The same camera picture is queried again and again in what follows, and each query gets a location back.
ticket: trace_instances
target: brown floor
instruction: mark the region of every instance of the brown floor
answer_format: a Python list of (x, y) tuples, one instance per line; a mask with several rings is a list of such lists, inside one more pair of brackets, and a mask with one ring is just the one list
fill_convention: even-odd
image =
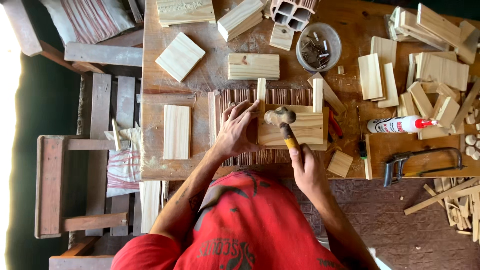
[[(317, 236), (326, 237), (322, 219), (293, 180), (285, 180), (297, 197), (305, 218)], [(480, 270), (480, 245), (470, 235), (450, 227), (445, 210), (433, 204), (409, 216), (403, 209), (428, 199), (423, 189), (431, 179), (402, 180), (389, 188), (381, 180), (331, 180), (330, 188), (369, 247), (376, 249), (395, 269)], [(170, 182), (171, 196), (181, 182)], [(132, 236), (105, 235), (96, 244), (94, 255), (114, 255)]]

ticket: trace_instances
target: hand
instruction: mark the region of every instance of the hand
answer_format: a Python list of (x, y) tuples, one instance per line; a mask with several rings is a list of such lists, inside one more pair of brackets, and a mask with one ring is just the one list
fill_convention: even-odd
[(247, 139), (247, 126), (253, 118), (259, 116), (256, 111), (259, 103), (260, 100), (257, 99), (240, 114), (248, 106), (248, 100), (245, 100), (239, 105), (228, 107), (222, 113), (222, 125), (212, 147), (220, 158), (226, 160), (241, 153), (264, 149), (264, 146), (253, 144)]
[(330, 194), (323, 162), (319, 162), (308, 145), (301, 144), (300, 148), (302, 153), (299, 153), (296, 148), (289, 150), (295, 183), (308, 198), (318, 194)]

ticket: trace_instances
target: wooden workbench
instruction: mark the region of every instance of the wooden workbench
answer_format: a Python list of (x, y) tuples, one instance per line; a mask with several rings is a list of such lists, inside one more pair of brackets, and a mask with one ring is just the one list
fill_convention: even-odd
[[(227, 13), (224, 9), (232, 8), (240, 0), (213, 1), (216, 19)], [(328, 165), (335, 150), (341, 150), (354, 157), (348, 178), (364, 178), (364, 162), (359, 158), (357, 141), (360, 137), (358, 118), (355, 106), (360, 109), (363, 132), (366, 121), (373, 118), (391, 117), (396, 107), (378, 109), (376, 102), (362, 100), (357, 58), (370, 53), (372, 36), (387, 38), (384, 26), (384, 15), (391, 14), (394, 6), (375, 4), (355, 0), (322, 0), (317, 14), (311, 18), (313, 22), (324, 22), (331, 25), (340, 35), (342, 54), (337, 65), (343, 65), (345, 74), (337, 74), (336, 67), (323, 74), (327, 83), (347, 106), (347, 110), (336, 119), (343, 129), (343, 139), (336, 138), (325, 154), (325, 166)], [(458, 25), (463, 19), (446, 16)], [(480, 28), (480, 22), (470, 21)], [(141, 105), (141, 127), (143, 132), (144, 151), (142, 153), (143, 180), (184, 180), (192, 172), (205, 152), (210, 148), (208, 129), (207, 92), (215, 89), (255, 89), (256, 81), (227, 80), (228, 53), (274, 53), (280, 55), (280, 79), (267, 82), (267, 89), (309, 89), (307, 79), (312, 75), (298, 63), (295, 45), (300, 36), (296, 33), (292, 49), (284, 51), (269, 46), (274, 22), (264, 19), (260, 24), (239, 35), (230, 42), (225, 42), (217, 31), (217, 25), (209, 23), (193, 23), (172, 25), (162, 28), (158, 22), (155, 0), (146, 0), (144, 25), (144, 62), (143, 62), (143, 94), (191, 94), (195, 93), (192, 110), (191, 159), (165, 161), (163, 157), (163, 104), (145, 100)], [(155, 59), (179, 33), (184, 32), (198, 46), (205, 50), (202, 60), (182, 83), (178, 83), (165, 72)], [(434, 51), (434, 48), (420, 42), (399, 42), (395, 79), (398, 93), (405, 92), (405, 81), (408, 70), (408, 54), (414, 52)], [(479, 58), (470, 66), (470, 74), (480, 75)], [(466, 126), (466, 133), (477, 133), (474, 127)], [(423, 150), (426, 147), (459, 147), (459, 136), (450, 136), (429, 140), (418, 140), (416, 134), (373, 134), (370, 138), (372, 153), (372, 173), (374, 178), (383, 178), (384, 162), (394, 153)], [(451, 166), (453, 156), (447, 154), (431, 154), (411, 158), (405, 165), (404, 172)], [(480, 162), (464, 156), (464, 164), (468, 167), (461, 171), (438, 172), (432, 176), (479, 176)], [(253, 169), (266, 172), (278, 178), (293, 178), (289, 164), (265, 164), (252, 166), (221, 167), (216, 178), (232, 171)], [(329, 178), (339, 178), (328, 172)]]

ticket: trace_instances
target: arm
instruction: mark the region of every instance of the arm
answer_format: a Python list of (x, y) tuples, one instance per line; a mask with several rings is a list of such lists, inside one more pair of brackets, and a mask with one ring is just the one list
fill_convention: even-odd
[(360, 236), (330, 192), (323, 162), (307, 145), (301, 145), (304, 164), (298, 151), (290, 149), (295, 182), (322, 216), (332, 253), (349, 269), (378, 269)]
[(244, 152), (254, 152), (263, 147), (247, 140), (246, 130), (250, 121), (258, 116), (259, 100), (244, 110), (248, 101), (230, 106), (222, 113), (222, 126), (215, 144), (206, 152), (198, 166), (173, 195), (155, 220), (150, 233), (161, 234), (178, 242), (196, 220), (210, 182), (222, 162)]

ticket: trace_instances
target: pillow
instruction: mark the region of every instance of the pillow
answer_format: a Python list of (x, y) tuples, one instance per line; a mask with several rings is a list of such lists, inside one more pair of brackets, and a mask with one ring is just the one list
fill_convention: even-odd
[(135, 25), (119, 0), (40, 0), (63, 44), (95, 44)]

